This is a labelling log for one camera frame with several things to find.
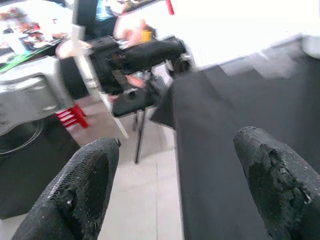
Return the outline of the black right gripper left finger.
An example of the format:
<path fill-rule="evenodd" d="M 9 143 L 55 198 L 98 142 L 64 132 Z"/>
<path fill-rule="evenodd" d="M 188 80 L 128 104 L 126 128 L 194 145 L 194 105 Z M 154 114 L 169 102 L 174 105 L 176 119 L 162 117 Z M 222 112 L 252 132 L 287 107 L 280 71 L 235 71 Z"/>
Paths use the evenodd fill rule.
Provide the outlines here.
<path fill-rule="evenodd" d="M 102 137 L 82 146 L 47 185 L 14 240 L 96 240 L 109 205 L 121 143 Z"/>

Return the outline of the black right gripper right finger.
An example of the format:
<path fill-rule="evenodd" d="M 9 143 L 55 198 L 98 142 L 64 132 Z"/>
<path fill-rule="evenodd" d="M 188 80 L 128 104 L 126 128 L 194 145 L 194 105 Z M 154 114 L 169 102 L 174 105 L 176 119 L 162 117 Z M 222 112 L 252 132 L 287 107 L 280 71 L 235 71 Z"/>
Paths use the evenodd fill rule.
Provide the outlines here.
<path fill-rule="evenodd" d="M 268 234 L 320 238 L 320 175 L 291 147 L 261 128 L 241 128 L 233 144 Z"/>

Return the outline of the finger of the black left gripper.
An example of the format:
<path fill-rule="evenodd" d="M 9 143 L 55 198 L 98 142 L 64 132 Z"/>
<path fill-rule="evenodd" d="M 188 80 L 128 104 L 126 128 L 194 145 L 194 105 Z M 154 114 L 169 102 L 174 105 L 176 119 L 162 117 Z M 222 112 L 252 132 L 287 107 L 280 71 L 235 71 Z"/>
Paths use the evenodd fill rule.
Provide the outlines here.
<path fill-rule="evenodd" d="M 124 50 L 124 69 L 127 72 L 148 70 L 166 60 L 176 60 L 187 52 L 178 38 L 166 38 L 142 43 Z"/>
<path fill-rule="evenodd" d="M 186 72 L 192 72 L 194 69 L 194 58 L 191 54 L 183 53 L 180 57 L 170 60 L 170 76 L 180 75 Z"/>

